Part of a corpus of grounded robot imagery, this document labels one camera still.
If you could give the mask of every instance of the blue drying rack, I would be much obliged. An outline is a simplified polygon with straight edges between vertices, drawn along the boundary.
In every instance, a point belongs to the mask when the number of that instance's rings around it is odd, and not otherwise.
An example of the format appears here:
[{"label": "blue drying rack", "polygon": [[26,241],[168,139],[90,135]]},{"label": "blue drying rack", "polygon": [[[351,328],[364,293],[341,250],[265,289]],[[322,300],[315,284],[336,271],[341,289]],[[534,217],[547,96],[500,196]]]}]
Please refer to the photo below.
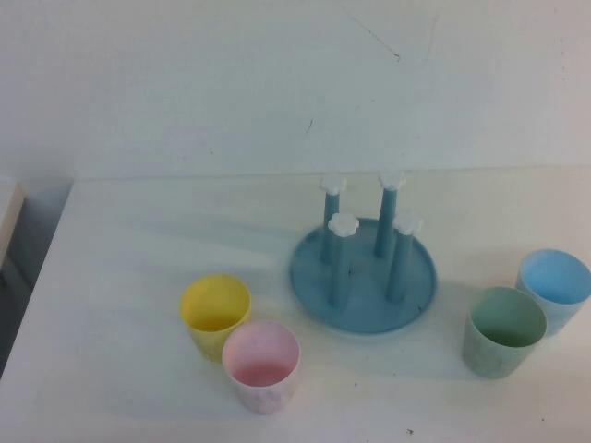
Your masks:
[{"label": "blue drying rack", "polygon": [[[402,292],[395,297],[396,301],[386,296],[391,286],[389,276],[395,268],[392,262],[396,260],[392,257],[399,257],[394,249],[398,242],[402,246],[404,235],[392,228],[392,220],[384,220],[393,218],[395,212],[396,194],[392,201],[386,198],[388,192],[391,191],[384,189],[380,220],[359,219],[356,233],[345,239],[350,242],[347,248],[350,257],[344,305],[335,306],[330,301],[334,270],[326,257],[321,257],[325,236],[334,235],[327,229],[331,215],[327,217],[327,208],[324,225],[308,233],[292,255],[289,276],[295,296],[310,314],[335,328],[365,334],[399,329],[423,315],[437,291],[433,260],[427,249],[412,237],[410,249],[404,255],[407,257],[404,275],[397,273],[397,278],[404,279],[404,285],[398,285],[403,287]],[[327,204],[331,199],[334,197],[327,198]],[[338,211],[338,203],[335,206],[332,202],[332,210]],[[381,241],[377,242],[378,226],[385,222],[392,231],[384,234],[380,228]]]}]

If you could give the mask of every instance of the white table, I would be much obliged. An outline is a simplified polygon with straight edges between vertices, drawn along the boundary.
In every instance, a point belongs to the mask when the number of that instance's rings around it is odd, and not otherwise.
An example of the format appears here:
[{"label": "white table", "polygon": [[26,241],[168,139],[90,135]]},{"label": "white table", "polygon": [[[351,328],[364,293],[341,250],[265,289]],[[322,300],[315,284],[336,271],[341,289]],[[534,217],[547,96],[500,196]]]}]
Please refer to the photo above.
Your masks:
[{"label": "white table", "polygon": [[[376,175],[348,180],[342,210],[377,217]],[[528,251],[591,263],[591,169],[409,174],[399,209],[425,218],[440,289],[419,321],[374,337],[325,327],[290,292],[290,253],[322,220],[318,182],[75,183],[0,383],[0,441],[589,441],[591,305],[503,380],[474,376],[460,349],[476,289],[513,285]],[[247,411],[177,315],[183,290],[220,271],[247,282],[253,318],[301,341],[277,415]]]}]

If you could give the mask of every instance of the cup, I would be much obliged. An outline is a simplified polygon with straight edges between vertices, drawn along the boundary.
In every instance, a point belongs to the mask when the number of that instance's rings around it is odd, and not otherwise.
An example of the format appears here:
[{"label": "cup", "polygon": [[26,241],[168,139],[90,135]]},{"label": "cup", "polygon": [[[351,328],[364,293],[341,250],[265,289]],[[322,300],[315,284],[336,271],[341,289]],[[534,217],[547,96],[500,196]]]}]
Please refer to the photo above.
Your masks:
[{"label": "cup", "polygon": [[292,398],[299,356],[299,343],[289,328],[262,320],[232,333],[223,347],[223,368],[248,409],[267,415]]},{"label": "cup", "polygon": [[201,354],[220,363],[226,339],[250,320],[250,292],[236,277],[209,275],[187,288],[180,315]]},{"label": "cup", "polygon": [[515,288],[531,294],[542,306],[548,318],[548,335],[554,335],[591,294],[591,272],[566,252],[540,249],[521,262]]},{"label": "cup", "polygon": [[482,377],[507,377],[542,340],[546,327],[544,311],[531,296],[512,288],[486,289],[468,313],[464,361]]}]

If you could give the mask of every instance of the white peg cap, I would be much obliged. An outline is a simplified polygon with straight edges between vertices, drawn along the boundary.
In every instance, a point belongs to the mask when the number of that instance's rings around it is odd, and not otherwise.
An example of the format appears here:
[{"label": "white peg cap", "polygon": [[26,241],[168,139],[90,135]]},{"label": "white peg cap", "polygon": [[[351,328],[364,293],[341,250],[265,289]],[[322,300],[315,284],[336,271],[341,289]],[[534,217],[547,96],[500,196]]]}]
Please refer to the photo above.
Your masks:
[{"label": "white peg cap", "polygon": [[344,191],[346,184],[347,181],[339,174],[328,174],[320,180],[320,189],[329,196],[338,196]]},{"label": "white peg cap", "polygon": [[343,214],[337,212],[329,221],[329,229],[339,237],[349,237],[353,235],[359,227],[359,220],[353,214]]},{"label": "white peg cap", "polygon": [[406,183],[404,171],[386,171],[378,176],[380,185],[387,191],[396,191]]},{"label": "white peg cap", "polygon": [[414,212],[403,212],[396,214],[393,225],[402,235],[416,235],[423,226],[423,219]]}]

